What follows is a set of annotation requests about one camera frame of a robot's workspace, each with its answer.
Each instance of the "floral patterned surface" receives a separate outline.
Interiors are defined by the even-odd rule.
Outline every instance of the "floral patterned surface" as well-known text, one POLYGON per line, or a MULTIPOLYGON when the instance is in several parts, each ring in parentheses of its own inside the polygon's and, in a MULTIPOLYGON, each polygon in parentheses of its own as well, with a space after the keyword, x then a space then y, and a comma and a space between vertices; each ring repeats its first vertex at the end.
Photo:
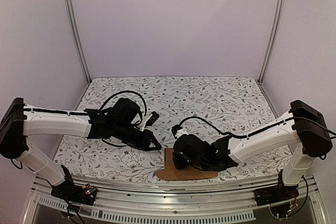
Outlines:
MULTIPOLYGON (((99 108, 106 98, 122 90, 139 92, 146 100, 148 111, 159 113, 160 118, 151 130, 163 148, 173 146, 175 140, 171 128, 187 116, 201 116, 222 131, 234 133, 248 132, 274 119, 253 78, 99 78, 93 80, 78 109, 99 108)), ((141 100, 134 94, 119 95, 107 106, 113 106, 120 97, 131 98, 143 109, 141 100)), ((188 132, 208 142, 220 137, 214 130, 197 120, 189 120, 184 126, 188 132)), ((108 141, 122 144, 115 138, 108 141)), ((273 175, 283 168, 290 156, 291 152, 287 146, 277 148, 220 172, 217 178, 194 182, 217 183, 273 175)), ((64 136, 55 161, 66 165, 73 174, 79 176, 145 183, 173 183, 161 181, 155 175, 156 170, 163 168, 163 149, 143 152, 130 147, 112 147, 100 140, 64 136)))

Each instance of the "floral tablecloth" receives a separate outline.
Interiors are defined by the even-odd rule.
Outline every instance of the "floral tablecloth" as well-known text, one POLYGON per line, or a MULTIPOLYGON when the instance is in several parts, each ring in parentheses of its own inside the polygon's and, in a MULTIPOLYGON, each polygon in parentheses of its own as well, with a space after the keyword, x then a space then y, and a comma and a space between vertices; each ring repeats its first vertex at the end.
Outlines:
MULTIPOLYGON (((152 131, 163 148, 175 141, 171 128, 183 118, 201 116, 222 131, 243 133, 274 119, 270 107, 253 78, 232 77, 123 77, 98 78, 90 84, 79 105, 79 110, 99 108, 110 95, 134 90, 143 95, 148 110, 160 118, 152 131)), ((112 106, 120 97, 136 101, 143 110, 139 97, 122 94, 112 99, 112 106)), ((218 139, 214 130, 197 120, 185 122, 188 132, 213 142, 218 139)), ((122 144, 112 138, 114 144, 122 144)), ((273 175, 283 168, 291 156, 289 147, 281 147, 254 156, 219 173, 217 178, 188 183, 221 182, 273 175)), ((100 140, 64 136, 55 161, 66 165, 75 175, 144 183, 169 183, 156 177, 163 168, 163 149, 143 152, 130 147, 112 147, 100 140)))

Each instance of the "brown cardboard box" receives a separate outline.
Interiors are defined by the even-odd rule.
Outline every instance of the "brown cardboard box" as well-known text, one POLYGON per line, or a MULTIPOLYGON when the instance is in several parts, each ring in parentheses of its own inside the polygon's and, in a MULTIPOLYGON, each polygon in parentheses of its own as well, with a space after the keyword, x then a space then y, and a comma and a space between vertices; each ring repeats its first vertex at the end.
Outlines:
POLYGON ((158 178, 163 180, 195 180, 218 176, 218 172, 204 172, 191 166, 182 170, 175 169, 173 151, 172 148, 164 149, 164 169, 156 171, 156 176, 158 178))

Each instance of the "leaf pattern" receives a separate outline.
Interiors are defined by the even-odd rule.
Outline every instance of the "leaf pattern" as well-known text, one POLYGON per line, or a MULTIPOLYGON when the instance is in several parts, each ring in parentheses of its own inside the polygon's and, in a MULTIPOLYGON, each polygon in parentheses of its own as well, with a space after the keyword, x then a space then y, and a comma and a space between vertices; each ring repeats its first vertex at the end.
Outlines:
MULTIPOLYGON (((222 131, 244 133, 274 119, 264 96, 253 78, 229 77, 124 77, 98 78, 90 84, 78 109, 99 108, 112 94, 133 90, 143 95, 148 111, 156 111, 160 118, 151 130, 163 148, 172 147, 175 139, 172 126, 191 115, 206 118, 222 131)), ((141 100, 134 94, 121 94, 107 106, 113 106, 120 97, 141 100)), ((220 136, 203 122, 184 123, 188 132, 208 142, 220 136)), ((122 143, 111 138, 111 143, 122 143)), ((219 173, 217 178, 178 183, 218 183, 227 180, 273 175, 289 160, 291 152, 284 146, 254 156, 237 167, 219 173)), ((112 147, 100 140, 64 136, 55 156, 55 162, 64 164, 79 176, 101 179, 143 182, 161 181, 155 171, 163 168, 163 149, 143 152, 129 147, 112 147)))

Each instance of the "white wall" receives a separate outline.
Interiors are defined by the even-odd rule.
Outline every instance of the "white wall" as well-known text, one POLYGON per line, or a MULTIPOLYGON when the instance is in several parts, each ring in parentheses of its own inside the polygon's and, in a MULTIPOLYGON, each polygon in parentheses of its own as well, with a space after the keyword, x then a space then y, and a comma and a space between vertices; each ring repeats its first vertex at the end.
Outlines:
MULTIPOLYGON (((300 99, 336 130, 336 0, 285 0, 265 89, 279 113, 300 99)), ((336 223, 336 148, 311 171, 336 223)))
POLYGON ((276 0, 73 0, 91 75, 257 77, 276 0))
MULTIPOLYGON (((0 0, 0 117, 14 97, 73 109, 85 89, 64 0, 0 0)), ((49 156, 58 137, 34 138, 49 156)), ((0 223, 18 224, 34 175, 0 157, 0 223)))

